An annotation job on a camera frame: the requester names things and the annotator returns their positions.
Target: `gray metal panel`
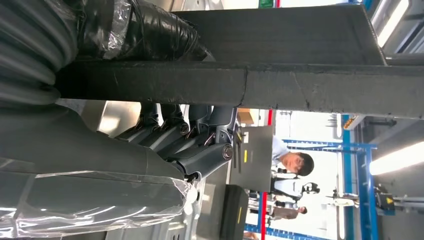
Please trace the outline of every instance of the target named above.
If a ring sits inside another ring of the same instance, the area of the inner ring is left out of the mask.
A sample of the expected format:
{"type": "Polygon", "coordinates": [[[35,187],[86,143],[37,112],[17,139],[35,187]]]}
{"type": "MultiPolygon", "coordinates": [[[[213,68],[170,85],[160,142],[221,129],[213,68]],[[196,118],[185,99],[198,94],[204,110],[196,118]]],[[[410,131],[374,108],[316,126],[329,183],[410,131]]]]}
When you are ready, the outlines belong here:
{"type": "Polygon", "coordinates": [[[56,86],[76,99],[421,119],[423,73],[422,66],[86,62],[62,71],[56,86]]]}
{"type": "Polygon", "coordinates": [[[384,65],[362,5],[175,12],[217,61],[384,65]]]}
{"type": "Polygon", "coordinates": [[[239,152],[241,155],[237,154],[237,158],[234,158],[231,163],[229,183],[244,189],[269,192],[273,158],[273,127],[243,127],[242,134],[244,142],[239,152]]]}

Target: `black case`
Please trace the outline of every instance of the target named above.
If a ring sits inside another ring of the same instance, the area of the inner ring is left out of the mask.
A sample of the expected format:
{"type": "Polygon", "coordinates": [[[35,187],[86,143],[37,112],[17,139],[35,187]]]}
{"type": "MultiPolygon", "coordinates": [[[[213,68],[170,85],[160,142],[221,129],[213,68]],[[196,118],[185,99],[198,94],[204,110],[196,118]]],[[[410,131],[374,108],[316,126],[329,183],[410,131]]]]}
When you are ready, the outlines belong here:
{"type": "Polygon", "coordinates": [[[237,185],[226,186],[219,235],[221,240],[243,239],[248,204],[249,196],[243,188],[237,185]]]}

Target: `ceiling light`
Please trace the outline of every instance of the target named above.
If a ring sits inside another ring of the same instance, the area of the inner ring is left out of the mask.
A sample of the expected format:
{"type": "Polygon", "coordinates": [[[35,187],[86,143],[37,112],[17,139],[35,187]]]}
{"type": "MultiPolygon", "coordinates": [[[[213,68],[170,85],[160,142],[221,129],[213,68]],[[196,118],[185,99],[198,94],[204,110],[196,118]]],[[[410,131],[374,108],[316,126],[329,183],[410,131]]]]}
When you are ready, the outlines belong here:
{"type": "Polygon", "coordinates": [[[402,16],[407,11],[409,4],[410,4],[409,0],[400,0],[399,4],[394,9],[393,13],[390,16],[390,19],[387,21],[383,30],[378,35],[378,38],[377,38],[378,45],[381,48],[386,44],[390,35],[392,35],[393,31],[395,30],[402,16]]]}
{"type": "Polygon", "coordinates": [[[371,175],[385,174],[424,162],[424,141],[389,153],[369,164],[371,175]]]}

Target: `cardboard box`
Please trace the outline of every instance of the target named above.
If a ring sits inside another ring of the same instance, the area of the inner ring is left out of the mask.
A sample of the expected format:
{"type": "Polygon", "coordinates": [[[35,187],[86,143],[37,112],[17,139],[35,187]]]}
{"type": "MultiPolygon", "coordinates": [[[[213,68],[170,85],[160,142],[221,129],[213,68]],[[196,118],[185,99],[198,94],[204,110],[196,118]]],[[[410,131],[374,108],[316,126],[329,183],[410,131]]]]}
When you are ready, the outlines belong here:
{"type": "Polygon", "coordinates": [[[238,122],[241,124],[256,124],[259,120],[259,110],[239,108],[237,113],[238,122]]]}

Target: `red pole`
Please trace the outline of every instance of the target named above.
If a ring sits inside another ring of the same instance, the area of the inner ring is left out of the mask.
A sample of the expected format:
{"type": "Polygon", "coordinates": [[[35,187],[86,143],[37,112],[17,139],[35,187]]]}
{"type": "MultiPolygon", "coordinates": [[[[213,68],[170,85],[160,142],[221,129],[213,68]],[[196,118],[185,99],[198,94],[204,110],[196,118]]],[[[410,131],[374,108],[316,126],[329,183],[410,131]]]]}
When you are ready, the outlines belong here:
{"type": "MultiPolygon", "coordinates": [[[[268,126],[271,126],[273,124],[273,110],[270,109],[268,111],[268,126]]],[[[266,223],[266,215],[267,215],[267,199],[268,198],[268,193],[267,192],[262,192],[262,206],[260,206],[262,208],[262,215],[260,216],[260,218],[262,219],[261,221],[261,226],[260,226],[260,239],[261,240],[265,240],[265,235],[267,234],[267,228],[265,227],[265,223],[266,223]]]]}

